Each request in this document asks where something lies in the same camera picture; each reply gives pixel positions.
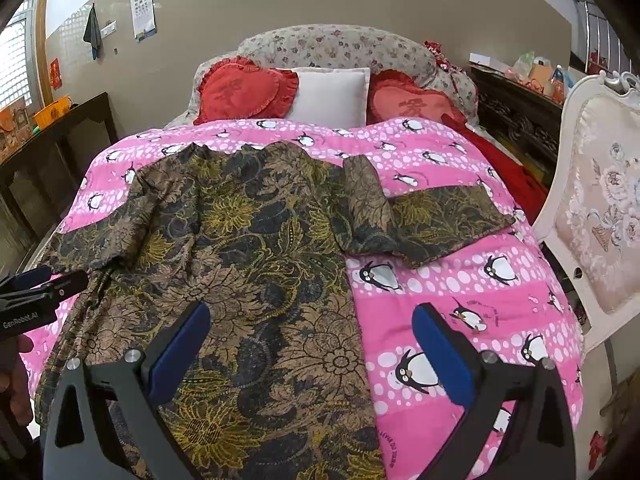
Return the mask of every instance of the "white ornate chair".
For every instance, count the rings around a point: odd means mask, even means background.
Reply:
[[[640,81],[582,79],[566,99],[556,175],[533,229],[574,284],[590,351],[640,313]]]

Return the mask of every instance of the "heart-shaped pillow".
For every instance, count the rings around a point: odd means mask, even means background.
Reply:
[[[209,121],[281,118],[298,90],[298,75],[291,70],[265,70],[244,57],[223,59],[204,75],[200,114],[193,124]]]

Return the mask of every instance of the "poster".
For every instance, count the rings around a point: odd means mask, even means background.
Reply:
[[[131,14],[133,37],[136,41],[142,41],[156,33],[153,0],[131,0]]]

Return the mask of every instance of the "patterned garment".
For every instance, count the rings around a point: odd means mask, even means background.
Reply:
[[[340,168],[289,142],[231,155],[190,144],[138,170],[110,216],[50,242],[56,272],[94,272],[40,381],[39,423],[67,359],[143,349],[202,300],[211,330],[161,415],[204,476],[382,479],[343,253],[415,268],[512,222],[481,186],[386,199],[362,155]]]

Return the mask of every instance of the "penguin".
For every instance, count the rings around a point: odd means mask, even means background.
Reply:
[[[484,180],[482,180],[480,177],[478,177],[478,180],[476,180],[476,186],[482,186],[484,187],[484,190],[486,191],[487,195],[489,195],[489,198],[493,198],[494,197],[494,190],[491,189],[491,186],[489,186]]]
[[[309,137],[304,132],[302,133],[302,135],[296,137],[296,140],[303,146],[313,146],[315,142],[313,137]]]
[[[453,312],[451,314],[449,314],[451,317],[462,321],[471,329],[471,332],[473,332],[474,334],[486,330],[486,323],[479,314],[475,313],[473,310],[465,308],[460,304],[458,300],[456,300],[456,303],[458,304],[458,306],[453,309]]]
[[[422,123],[420,121],[416,121],[415,119],[405,119],[402,121],[402,126],[404,126],[407,130],[411,130],[412,132],[419,132],[422,129]]]
[[[125,171],[122,177],[127,184],[131,184],[135,176],[136,176],[136,170],[133,169],[133,162],[132,162],[131,167],[127,171]]]
[[[442,165],[442,164],[446,165],[447,163],[445,158],[439,153],[433,153],[427,150],[426,152],[422,152],[422,156],[427,160],[430,160],[431,162],[435,162],[438,165]]]
[[[519,206],[513,206],[513,216],[516,217],[518,222],[524,222],[527,216],[524,214],[524,210]]]
[[[173,153],[178,153],[181,149],[183,149],[183,145],[181,144],[172,144],[171,146],[167,146],[160,150],[163,155],[172,155]]]
[[[522,233],[520,231],[516,231],[516,230],[509,231],[509,234],[511,236],[515,236],[519,242],[524,243],[524,236],[522,236]]]
[[[505,410],[504,408],[500,408],[498,416],[495,417],[494,431],[498,435],[503,436],[504,432],[507,431],[507,426],[509,425],[510,420],[511,412],[509,410]]]
[[[554,294],[554,292],[551,290],[551,288],[548,285],[546,286],[546,288],[548,288],[548,291],[549,291],[549,301],[547,301],[547,303],[551,306],[554,306],[556,310],[560,314],[562,314],[564,312],[564,308],[562,308],[562,305],[560,304],[558,297]]]
[[[428,394],[425,388],[437,386],[439,384],[438,376],[424,352],[414,354],[411,357],[410,353],[411,350],[407,350],[396,366],[396,379],[404,386]]]
[[[278,126],[278,123],[276,121],[263,119],[261,121],[256,121],[255,125],[258,126],[258,128],[263,128],[265,130],[275,130],[276,126]]]
[[[531,334],[527,335],[524,340],[524,345],[520,349],[520,354],[526,361],[532,364],[536,364],[543,357],[549,357],[545,347],[545,339],[541,335],[532,337]]]
[[[118,155],[120,155],[120,150],[114,150],[112,152],[107,153],[105,160],[107,162],[115,162],[116,159],[118,158]]]
[[[379,146],[378,146],[379,150],[385,150],[386,152],[394,152],[396,150],[396,147],[392,144],[389,144],[388,142],[382,142]]]
[[[505,285],[509,285],[509,282],[514,282],[518,279],[516,273],[513,272],[511,268],[508,258],[504,254],[501,254],[497,258],[489,256],[489,259],[484,264],[484,272],[490,278]]]
[[[372,266],[372,263],[373,261],[360,269],[360,279],[363,282],[370,283],[382,290],[398,290],[402,288],[398,285],[398,279],[391,264]]]
[[[396,173],[394,175],[394,180],[399,180],[400,182],[404,182],[408,186],[418,187],[418,181],[415,180],[412,176],[401,175],[400,173]]]
[[[100,202],[102,202],[102,193],[94,193],[89,197],[86,204],[89,207],[89,211],[94,211],[100,207]]]
[[[466,155],[466,150],[464,149],[464,147],[460,146],[455,140],[450,144],[450,146],[458,150],[460,153],[464,153]]]
[[[494,180],[501,180],[498,172],[494,170],[491,166],[486,169],[486,174],[489,175]]]

